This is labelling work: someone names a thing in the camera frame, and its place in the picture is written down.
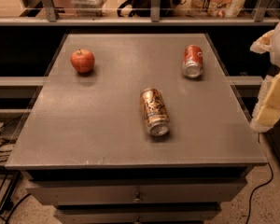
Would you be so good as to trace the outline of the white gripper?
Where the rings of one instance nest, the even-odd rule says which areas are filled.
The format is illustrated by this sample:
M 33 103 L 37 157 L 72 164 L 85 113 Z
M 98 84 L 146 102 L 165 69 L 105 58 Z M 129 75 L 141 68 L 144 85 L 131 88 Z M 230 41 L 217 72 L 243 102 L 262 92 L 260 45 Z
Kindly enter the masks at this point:
M 270 52 L 271 63 L 280 67 L 280 22 L 274 30 L 254 41 L 250 50 L 258 54 Z M 280 73 L 274 77 L 266 76 L 262 81 L 250 127 L 256 133 L 265 133 L 278 120 L 280 120 Z

